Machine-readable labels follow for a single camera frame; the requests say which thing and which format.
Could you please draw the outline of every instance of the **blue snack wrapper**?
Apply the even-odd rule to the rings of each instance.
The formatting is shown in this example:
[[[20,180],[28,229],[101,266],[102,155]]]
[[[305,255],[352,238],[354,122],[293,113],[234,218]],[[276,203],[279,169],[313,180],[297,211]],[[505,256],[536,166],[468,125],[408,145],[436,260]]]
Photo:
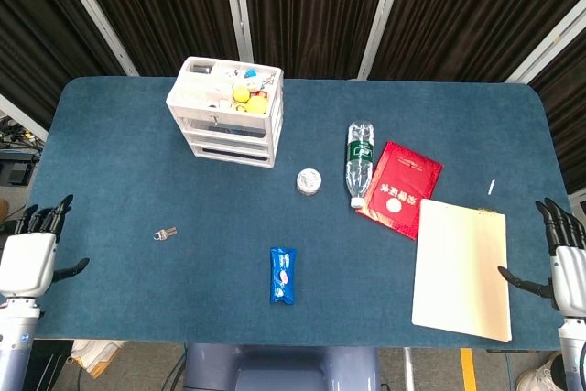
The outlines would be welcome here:
[[[297,249],[271,248],[271,302],[295,303],[295,257]]]

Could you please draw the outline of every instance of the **plastic water bottle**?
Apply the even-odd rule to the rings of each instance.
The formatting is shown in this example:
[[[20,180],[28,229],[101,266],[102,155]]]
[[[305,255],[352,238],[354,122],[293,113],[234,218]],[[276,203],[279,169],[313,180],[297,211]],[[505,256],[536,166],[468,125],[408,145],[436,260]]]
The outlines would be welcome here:
[[[354,121],[348,128],[346,148],[346,185],[352,196],[350,206],[362,208],[364,194],[373,178],[373,125],[367,121]]]

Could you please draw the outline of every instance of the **white plastic drawer organizer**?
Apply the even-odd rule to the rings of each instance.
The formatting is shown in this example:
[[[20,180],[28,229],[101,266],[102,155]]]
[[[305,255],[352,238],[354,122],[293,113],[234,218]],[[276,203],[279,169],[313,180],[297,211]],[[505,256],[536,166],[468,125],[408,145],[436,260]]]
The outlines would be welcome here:
[[[189,57],[167,105],[193,154],[272,168],[283,125],[283,71]]]

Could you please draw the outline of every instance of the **green bottle label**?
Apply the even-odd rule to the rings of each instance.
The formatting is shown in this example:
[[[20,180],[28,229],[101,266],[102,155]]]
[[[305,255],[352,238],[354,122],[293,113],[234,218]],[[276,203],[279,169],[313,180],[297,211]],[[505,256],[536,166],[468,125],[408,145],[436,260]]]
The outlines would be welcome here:
[[[369,142],[364,141],[352,141],[348,144],[348,150],[346,151],[346,161],[359,159],[367,160],[368,162],[373,161],[373,145]]]

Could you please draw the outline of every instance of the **black curtain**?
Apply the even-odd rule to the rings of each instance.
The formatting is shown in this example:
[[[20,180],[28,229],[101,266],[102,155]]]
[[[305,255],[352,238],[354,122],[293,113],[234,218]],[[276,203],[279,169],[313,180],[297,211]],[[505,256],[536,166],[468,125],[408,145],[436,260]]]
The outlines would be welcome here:
[[[247,0],[255,62],[289,78],[355,78],[378,0]]]
[[[141,75],[175,76],[189,56],[238,60],[228,0],[97,0]]]
[[[586,31],[530,83],[548,114],[566,189],[586,188]]]
[[[63,87],[124,75],[78,0],[0,0],[0,92],[49,128]]]
[[[504,81],[579,0],[395,0],[374,80]]]

